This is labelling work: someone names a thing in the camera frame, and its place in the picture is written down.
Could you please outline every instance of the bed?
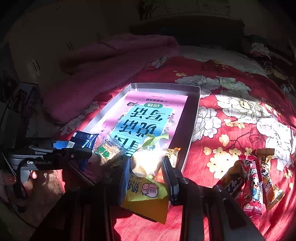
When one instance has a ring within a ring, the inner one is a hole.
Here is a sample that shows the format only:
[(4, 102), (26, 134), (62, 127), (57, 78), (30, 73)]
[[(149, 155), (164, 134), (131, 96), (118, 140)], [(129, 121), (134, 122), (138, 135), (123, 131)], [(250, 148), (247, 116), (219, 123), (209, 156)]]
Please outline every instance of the bed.
[[(282, 238), (294, 223), (296, 110), (260, 65), (240, 53), (181, 46), (179, 54), (149, 62), (132, 78), (97, 95), (88, 108), (60, 129), (57, 138), (69, 140), (75, 131), (82, 131), (129, 83), (148, 82), (201, 87), (199, 111), (184, 169), (184, 176), (198, 185), (215, 185), (230, 167), (230, 158), (237, 160), (239, 155), (249, 155), (259, 148), (275, 149), (271, 178), (285, 196), (269, 211), (264, 206), (262, 218), (254, 223), (266, 240)], [(91, 166), (83, 174), (86, 180), (90, 169)], [(64, 191), (70, 186), (65, 173), (66, 170), (58, 171)], [(181, 207), (169, 207), (165, 225), (119, 207), (112, 210), (114, 235), (118, 240), (179, 239)], [(208, 240), (206, 219), (204, 225)]]

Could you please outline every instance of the yellow snack package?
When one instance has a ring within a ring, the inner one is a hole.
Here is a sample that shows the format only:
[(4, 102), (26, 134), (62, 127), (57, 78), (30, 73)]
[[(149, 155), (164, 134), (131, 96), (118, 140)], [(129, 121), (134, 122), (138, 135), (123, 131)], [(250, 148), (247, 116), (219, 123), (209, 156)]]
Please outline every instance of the yellow snack package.
[(168, 191), (165, 184), (131, 174), (125, 200), (129, 202), (155, 200), (163, 199), (167, 195)]

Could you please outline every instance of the bedsheet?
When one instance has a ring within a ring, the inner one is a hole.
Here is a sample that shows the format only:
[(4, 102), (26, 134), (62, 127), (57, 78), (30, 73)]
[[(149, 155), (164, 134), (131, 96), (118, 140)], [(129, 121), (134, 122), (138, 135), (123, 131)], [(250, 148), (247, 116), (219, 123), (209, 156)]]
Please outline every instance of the bedsheet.
[[(90, 107), (61, 128), (59, 139), (83, 130), (100, 109), (128, 83), (161, 82), (197, 85), (201, 99), (184, 176), (212, 187), (241, 154), (274, 148), (270, 175), (285, 192), (271, 210), (263, 207), (254, 222), (268, 241), (278, 240), (292, 225), (296, 193), (296, 111), (270, 79), (239, 71), (220, 61), (200, 62), (178, 56), (150, 63), (128, 82), (97, 96)], [(153, 223), (116, 208), (115, 237), (121, 240), (179, 240), (182, 207), (169, 207), (166, 224)], [(204, 220), (206, 240), (207, 220)]]

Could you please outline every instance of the pink blanket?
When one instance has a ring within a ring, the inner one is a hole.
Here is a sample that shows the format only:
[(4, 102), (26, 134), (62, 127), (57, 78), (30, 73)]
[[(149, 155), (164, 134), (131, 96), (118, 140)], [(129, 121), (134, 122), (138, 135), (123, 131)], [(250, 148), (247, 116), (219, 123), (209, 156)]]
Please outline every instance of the pink blanket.
[(94, 97), (138, 73), (148, 62), (174, 56), (177, 41), (170, 36), (123, 34), (69, 52), (60, 60), (63, 72), (72, 74), (43, 96), (44, 109), (66, 123), (86, 109)]

